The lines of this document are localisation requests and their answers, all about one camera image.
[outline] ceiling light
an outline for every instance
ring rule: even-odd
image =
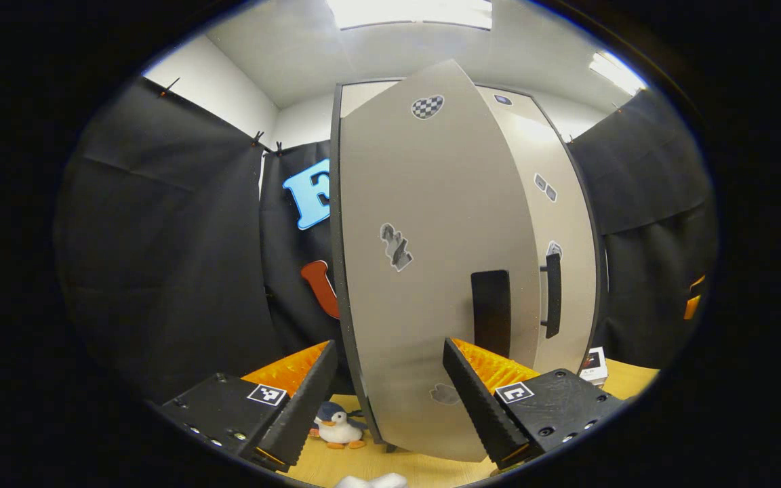
[[[468,27],[493,26],[493,4],[487,0],[326,0],[338,28],[391,22],[442,22]]]
[[[635,72],[608,52],[595,53],[589,68],[616,84],[630,96],[635,96],[639,90],[647,87]]]

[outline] black curtain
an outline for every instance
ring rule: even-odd
[[[328,265],[329,281],[334,283],[329,219],[299,229],[297,203],[292,192],[282,186],[291,176],[325,158],[329,158],[329,141],[286,148],[281,155],[270,152],[264,159],[260,203],[264,284],[270,316],[285,351],[297,352],[330,339],[337,341],[339,368],[329,394],[354,394],[339,320],[323,311],[312,287],[300,275],[304,265],[323,260]]]
[[[717,258],[713,190],[697,142],[669,102],[644,89],[568,148],[607,250],[607,311],[593,346],[617,361],[666,367],[698,324]],[[698,294],[698,312],[684,319]]]
[[[258,238],[261,145],[140,78],[91,121],[57,204],[57,268],[90,352],[164,402],[282,357]]]

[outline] penguin plush toy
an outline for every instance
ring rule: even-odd
[[[345,408],[331,401],[321,404],[313,429],[317,429],[320,438],[325,439],[331,449],[344,449],[346,444],[351,449],[366,445],[366,442],[360,441],[366,430],[365,424],[349,420]]]

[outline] white wall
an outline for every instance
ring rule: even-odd
[[[546,93],[531,93],[568,142],[568,136],[577,137],[609,114],[583,103]],[[329,94],[296,103],[283,108],[276,118],[271,143],[282,142],[283,148],[291,148],[307,142],[326,141],[331,138],[331,119],[334,113],[334,95]]]
[[[171,92],[213,112],[249,136],[263,130],[261,142],[275,141],[279,109],[207,36],[184,43],[144,74],[161,86],[180,78]]]

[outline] wooden table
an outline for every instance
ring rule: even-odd
[[[619,399],[641,392],[653,380],[659,370],[635,367],[619,361],[607,360],[608,377],[604,390]],[[331,401],[347,411],[360,408],[357,396],[334,395]],[[297,466],[286,474],[313,485],[332,487],[345,476],[374,479],[389,472],[403,475],[410,488],[450,488],[485,479],[496,469],[487,457],[480,463],[442,460],[416,452],[397,449],[386,453],[384,445],[372,442],[369,431],[363,433],[366,446],[360,449],[329,449],[325,441],[307,438]]]

